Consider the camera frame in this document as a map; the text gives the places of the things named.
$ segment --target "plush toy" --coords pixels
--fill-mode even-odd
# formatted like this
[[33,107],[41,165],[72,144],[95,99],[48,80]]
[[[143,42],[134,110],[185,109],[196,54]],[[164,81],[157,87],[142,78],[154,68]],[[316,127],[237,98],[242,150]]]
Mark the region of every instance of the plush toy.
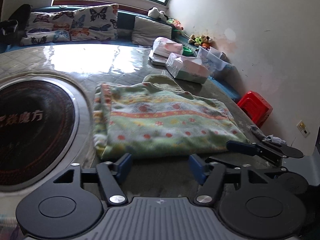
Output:
[[169,19],[167,20],[167,23],[172,24],[174,27],[177,28],[177,30],[183,31],[182,24],[181,24],[181,22],[179,22],[178,20],[169,18]]
[[168,17],[164,11],[159,11],[157,7],[153,7],[148,11],[148,17],[166,22]]
[[210,48],[211,43],[213,43],[213,39],[209,36],[202,35],[196,37],[192,34],[188,42],[196,47],[204,46],[206,48]]

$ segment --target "green floral blanket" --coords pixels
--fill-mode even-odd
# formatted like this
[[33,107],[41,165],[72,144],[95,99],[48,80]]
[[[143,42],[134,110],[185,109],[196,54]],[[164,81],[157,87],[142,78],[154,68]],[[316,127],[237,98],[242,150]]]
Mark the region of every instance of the green floral blanket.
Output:
[[189,92],[161,90],[150,82],[103,83],[94,100],[94,145],[102,160],[226,151],[247,142],[226,106]]

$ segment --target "metal screw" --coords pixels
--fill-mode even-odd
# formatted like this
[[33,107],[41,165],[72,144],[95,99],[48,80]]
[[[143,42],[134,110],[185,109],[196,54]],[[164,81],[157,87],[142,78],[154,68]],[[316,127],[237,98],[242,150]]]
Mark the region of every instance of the metal screw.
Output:
[[112,203],[122,203],[125,201],[125,197],[121,195],[113,195],[109,198]]
[[201,195],[201,196],[197,197],[196,200],[199,203],[209,203],[212,201],[212,197],[207,196],[207,195]]

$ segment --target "electrical outlet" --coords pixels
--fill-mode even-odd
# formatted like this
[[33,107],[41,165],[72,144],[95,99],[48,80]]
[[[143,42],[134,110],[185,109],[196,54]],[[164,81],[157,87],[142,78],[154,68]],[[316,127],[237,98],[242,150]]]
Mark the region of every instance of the electrical outlet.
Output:
[[306,128],[306,125],[303,123],[303,121],[300,121],[298,124],[297,124],[297,128],[300,132],[302,132],[305,128]]
[[301,133],[304,137],[307,137],[310,134],[310,131],[306,127],[304,127]]

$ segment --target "tissue box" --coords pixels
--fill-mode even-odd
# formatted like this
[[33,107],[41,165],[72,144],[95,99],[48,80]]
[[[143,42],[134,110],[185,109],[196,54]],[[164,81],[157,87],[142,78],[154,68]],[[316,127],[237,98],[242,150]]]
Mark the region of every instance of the tissue box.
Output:
[[185,57],[171,53],[166,64],[167,70],[174,78],[203,84],[210,72],[196,57]]
[[182,44],[169,40],[168,38],[158,37],[153,42],[153,53],[168,58],[170,53],[177,53],[182,55]]

